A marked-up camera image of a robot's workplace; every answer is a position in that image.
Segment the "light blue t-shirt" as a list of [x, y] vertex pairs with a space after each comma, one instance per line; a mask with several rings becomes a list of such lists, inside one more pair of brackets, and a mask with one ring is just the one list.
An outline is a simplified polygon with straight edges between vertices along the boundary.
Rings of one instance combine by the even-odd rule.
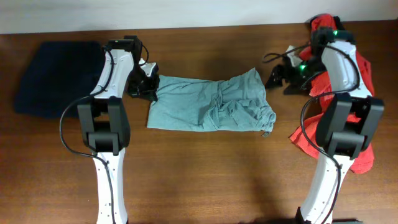
[[151, 103], [147, 127], [171, 131], [262, 131], [268, 136], [276, 113], [255, 68], [211, 81], [160, 76], [157, 101]]

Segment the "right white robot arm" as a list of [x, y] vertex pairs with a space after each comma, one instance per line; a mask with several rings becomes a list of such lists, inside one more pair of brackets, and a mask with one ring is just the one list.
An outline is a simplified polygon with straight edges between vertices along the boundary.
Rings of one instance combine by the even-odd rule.
[[356, 41], [347, 30], [322, 27], [312, 33], [312, 57], [295, 64], [292, 53], [269, 53], [263, 63], [282, 58], [275, 67], [266, 87], [291, 85], [305, 87], [327, 72], [331, 91], [311, 97], [305, 104], [330, 96], [331, 103], [321, 116], [315, 140], [308, 143], [319, 153], [315, 176], [307, 198], [297, 209], [292, 223], [332, 223], [332, 212], [348, 169], [359, 154], [366, 150], [384, 112], [384, 102], [372, 96], [366, 87], [356, 59]]

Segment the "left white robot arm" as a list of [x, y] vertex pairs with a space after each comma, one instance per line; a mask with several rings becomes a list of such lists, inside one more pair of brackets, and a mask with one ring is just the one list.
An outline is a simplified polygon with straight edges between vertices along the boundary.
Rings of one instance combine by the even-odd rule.
[[95, 163], [98, 223], [128, 223], [123, 161], [131, 129], [122, 97], [157, 101], [159, 68], [141, 57], [146, 51], [135, 35], [110, 40], [105, 46], [101, 76], [88, 99], [77, 106], [83, 143]]

